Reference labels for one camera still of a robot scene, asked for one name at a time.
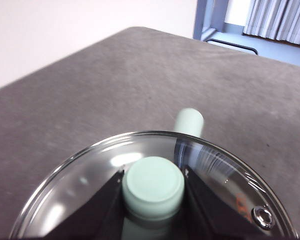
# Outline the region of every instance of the metal screw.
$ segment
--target metal screw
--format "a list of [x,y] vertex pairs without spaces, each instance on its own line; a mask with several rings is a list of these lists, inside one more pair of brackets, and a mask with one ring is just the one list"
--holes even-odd
[[271,212],[263,206],[256,206],[251,212],[254,221],[264,230],[270,230],[275,225],[275,219]]

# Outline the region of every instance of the glass lid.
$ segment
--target glass lid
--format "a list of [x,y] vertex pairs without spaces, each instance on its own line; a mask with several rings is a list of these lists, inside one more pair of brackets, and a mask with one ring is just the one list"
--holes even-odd
[[12,238],[44,236],[86,203],[117,171],[158,156],[191,168],[237,213],[268,236],[297,234],[278,198],[243,161],[198,137],[168,131],[130,132],[107,138],[58,166],[25,204]]

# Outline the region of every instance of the floor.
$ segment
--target floor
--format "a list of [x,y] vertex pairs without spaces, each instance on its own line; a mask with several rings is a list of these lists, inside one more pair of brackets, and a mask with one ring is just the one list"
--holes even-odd
[[256,49],[259,56],[300,66],[300,47],[297,46],[252,36],[218,31],[213,33],[209,38],[248,46]]

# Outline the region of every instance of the cylindrical object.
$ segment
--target cylindrical object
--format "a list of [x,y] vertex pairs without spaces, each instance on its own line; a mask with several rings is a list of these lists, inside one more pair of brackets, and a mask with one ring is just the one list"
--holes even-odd
[[204,118],[199,111],[194,108],[184,108],[176,117],[174,131],[200,138],[204,122]]
[[127,209],[137,218],[147,221],[165,220],[177,213],[184,188],[180,169],[159,156],[138,160],[122,180]]

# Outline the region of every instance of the curtain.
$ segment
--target curtain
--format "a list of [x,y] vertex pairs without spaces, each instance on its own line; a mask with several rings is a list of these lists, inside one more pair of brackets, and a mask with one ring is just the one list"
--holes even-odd
[[300,44],[300,0],[252,0],[243,33]]

